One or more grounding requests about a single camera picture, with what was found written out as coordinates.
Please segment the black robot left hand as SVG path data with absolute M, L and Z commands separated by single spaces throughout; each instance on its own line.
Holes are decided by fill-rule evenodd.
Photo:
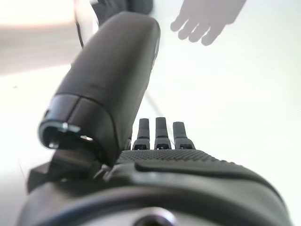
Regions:
M 182 122 L 132 126 L 158 53 L 157 21 L 121 12 L 84 47 L 38 128 L 51 161 L 32 168 L 19 226 L 290 226 L 257 173 L 195 148 Z

